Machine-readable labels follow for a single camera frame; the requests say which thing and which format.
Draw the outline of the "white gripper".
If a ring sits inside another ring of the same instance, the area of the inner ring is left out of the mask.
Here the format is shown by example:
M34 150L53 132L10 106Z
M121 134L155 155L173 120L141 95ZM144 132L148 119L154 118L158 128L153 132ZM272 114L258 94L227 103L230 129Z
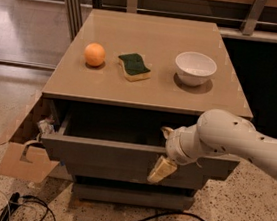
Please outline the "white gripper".
M161 156L150 171L147 180L151 184L161 182L177 170L177 165L187 165L197 161L198 158L209 155L212 148L200 140L197 127L181 127L172 129L168 126L160 130L166 140L166 157Z

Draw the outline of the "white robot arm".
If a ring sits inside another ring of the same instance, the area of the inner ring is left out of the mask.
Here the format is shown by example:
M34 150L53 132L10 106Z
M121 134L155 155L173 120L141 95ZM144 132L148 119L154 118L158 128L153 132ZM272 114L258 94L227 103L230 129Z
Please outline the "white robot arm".
M277 140L261 134L252 122L221 109L199 116L196 124L177 129L163 127L166 153L150 171L151 184L204 156L232 154L250 161L277 181Z

